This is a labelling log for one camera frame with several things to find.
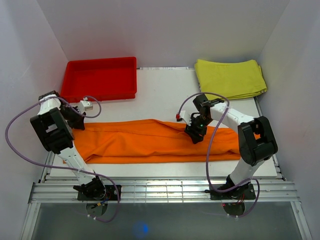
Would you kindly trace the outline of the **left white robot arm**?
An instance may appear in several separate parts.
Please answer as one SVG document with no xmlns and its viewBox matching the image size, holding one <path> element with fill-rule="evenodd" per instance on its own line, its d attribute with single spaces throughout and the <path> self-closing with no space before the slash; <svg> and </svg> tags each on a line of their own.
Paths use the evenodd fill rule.
<svg viewBox="0 0 320 240">
<path fill-rule="evenodd" d="M 106 196 L 106 187 L 101 179 L 83 160 L 75 146 L 72 130 L 85 130 L 84 118 L 93 105 L 85 97 L 76 106 L 62 101 L 55 90 L 39 96 L 40 110 L 30 119 L 43 147 L 59 156 L 78 180 L 73 188 L 89 199 L 101 200 Z"/>
</svg>

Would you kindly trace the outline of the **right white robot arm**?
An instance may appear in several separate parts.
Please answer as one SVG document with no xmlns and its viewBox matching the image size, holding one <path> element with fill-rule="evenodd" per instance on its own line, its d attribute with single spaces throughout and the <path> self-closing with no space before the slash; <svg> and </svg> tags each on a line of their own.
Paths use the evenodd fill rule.
<svg viewBox="0 0 320 240">
<path fill-rule="evenodd" d="M 208 95 L 208 92 L 191 95 L 197 111 L 188 114 L 179 108 L 176 120 L 185 122 L 184 132 L 193 144 L 204 140 L 212 121 L 217 121 L 217 125 L 211 140 L 215 138 L 221 124 L 237 134 L 240 160 L 227 176 L 224 185 L 215 188 L 211 184 L 206 190 L 211 196 L 237 199 L 244 196 L 245 191 L 250 188 L 258 168 L 278 152 L 278 145 L 268 118 L 254 117 L 235 110 L 231 108 L 230 101 L 222 95 L 216 94 L 213 100 L 209 100 Z"/>
</svg>

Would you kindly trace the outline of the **orange trousers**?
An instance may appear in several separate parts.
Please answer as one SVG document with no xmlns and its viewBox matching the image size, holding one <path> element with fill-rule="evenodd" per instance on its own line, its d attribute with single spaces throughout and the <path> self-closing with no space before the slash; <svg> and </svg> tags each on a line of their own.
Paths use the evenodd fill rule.
<svg viewBox="0 0 320 240">
<path fill-rule="evenodd" d="M 73 129 L 75 147 L 87 164 L 160 164 L 236 161 L 241 158 L 238 135 L 230 128 L 210 126 L 204 140 L 193 144 L 179 122 L 144 119 L 89 122 Z"/>
</svg>

